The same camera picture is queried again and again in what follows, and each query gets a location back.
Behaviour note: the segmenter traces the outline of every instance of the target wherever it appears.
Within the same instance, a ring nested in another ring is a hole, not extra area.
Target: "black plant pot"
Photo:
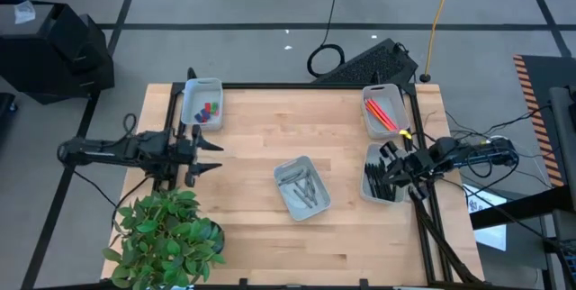
[[[221,244],[214,244],[214,246],[212,246],[212,250],[214,252],[216,252],[216,254],[220,254],[222,253],[222,251],[224,250],[224,242],[225,242],[225,237],[224,237],[224,230],[222,229],[222,227],[216,223],[216,222],[212,222],[211,221],[211,226],[212,228],[216,227],[218,228],[220,231],[222,231],[222,243]]]

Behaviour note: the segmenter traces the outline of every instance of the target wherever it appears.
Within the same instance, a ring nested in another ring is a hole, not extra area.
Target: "wooden table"
[[[138,132],[163,130],[170,88],[148,85]],[[417,91],[426,133],[436,138],[449,135],[439,87],[421,85]],[[199,154],[200,162],[220,162],[223,167],[199,177],[193,189],[200,209],[226,235],[223,256],[228,264],[213,269],[209,284],[237,284],[242,277],[251,285],[358,285],[360,278],[367,278],[370,285],[427,284],[412,203],[382,205],[360,198],[366,148],[374,142],[366,134],[361,93],[224,90],[223,128],[204,135],[225,150]],[[300,155],[314,162],[332,204],[327,211],[296,222],[275,186],[273,169]],[[186,189],[184,172],[180,169],[181,189]],[[129,168],[122,195],[143,176],[142,170]],[[457,171],[446,179],[461,183]],[[150,182],[129,200],[151,190]],[[463,191],[442,181],[436,183],[436,190],[446,240],[466,266],[483,278]],[[432,239],[430,247],[436,279],[441,279]],[[119,241],[114,248],[122,250]],[[115,265],[105,261],[102,278],[110,277]]]

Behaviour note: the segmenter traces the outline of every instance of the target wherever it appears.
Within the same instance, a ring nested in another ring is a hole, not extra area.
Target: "potted plant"
[[[118,262],[112,282],[135,290],[171,289],[194,284],[200,276],[204,282],[210,265],[225,264],[220,254],[224,233],[220,225],[199,218],[198,202],[192,191],[153,192],[134,205],[118,209],[124,218],[114,228],[120,233],[122,254],[103,249],[106,259]]]

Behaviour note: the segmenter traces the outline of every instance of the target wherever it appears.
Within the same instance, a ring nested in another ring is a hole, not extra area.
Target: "orange marker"
[[[369,113],[371,113],[374,117],[376,117],[376,119],[378,119],[378,121],[389,131],[392,131],[392,127],[390,126],[390,124],[388,124],[377,112],[376,110],[372,107],[372,105],[370,103],[368,103],[367,100],[364,101],[364,104],[366,105],[366,109],[368,110]]]
[[[386,112],[384,112],[381,108],[380,105],[378,105],[373,99],[368,99],[368,103],[374,108],[374,110],[376,110],[376,112],[392,127],[391,130],[397,130],[398,127],[396,126],[396,124],[390,119],[390,117],[388,116],[388,114],[386,114]]]

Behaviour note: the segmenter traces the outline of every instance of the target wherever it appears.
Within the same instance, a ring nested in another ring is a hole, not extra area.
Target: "yellow cable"
[[[440,7],[436,12],[436,18],[434,18],[434,23],[432,24],[432,32],[430,33],[430,41],[428,42],[428,55],[426,57],[426,68],[424,69],[424,75],[428,76],[428,70],[430,69],[430,56],[432,55],[432,46],[434,45],[434,36],[436,34],[436,24],[442,13],[442,8],[444,7],[444,1],[440,0]]]

